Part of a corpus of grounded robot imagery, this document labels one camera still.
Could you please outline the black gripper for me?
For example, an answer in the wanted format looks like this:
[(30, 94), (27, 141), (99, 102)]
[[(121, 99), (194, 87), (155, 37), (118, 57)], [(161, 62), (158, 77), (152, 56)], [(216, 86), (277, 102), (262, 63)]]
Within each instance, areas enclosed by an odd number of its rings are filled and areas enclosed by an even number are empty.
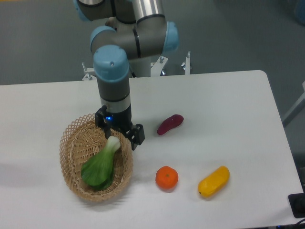
[(102, 129), (106, 139), (112, 135), (111, 130), (120, 132), (130, 141), (132, 150), (135, 150), (145, 140), (143, 125), (132, 124), (131, 105), (118, 113), (108, 112), (107, 106), (103, 105), (94, 116), (96, 127)]

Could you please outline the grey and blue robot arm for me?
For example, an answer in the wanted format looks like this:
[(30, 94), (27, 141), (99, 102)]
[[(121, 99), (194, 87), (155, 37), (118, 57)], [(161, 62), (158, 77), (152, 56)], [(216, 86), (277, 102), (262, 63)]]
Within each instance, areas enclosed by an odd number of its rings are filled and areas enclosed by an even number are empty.
[(167, 21), (159, 0), (76, 0), (74, 7), (83, 20), (107, 20), (90, 36), (102, 104), (95, 124), (106, 137), (112, 130), (122, 133), (135, 149), (145, 134), (141, 124), (132, 123), (129, 78), (135, 73), (130, 62), (177, 50), (177, 27)]

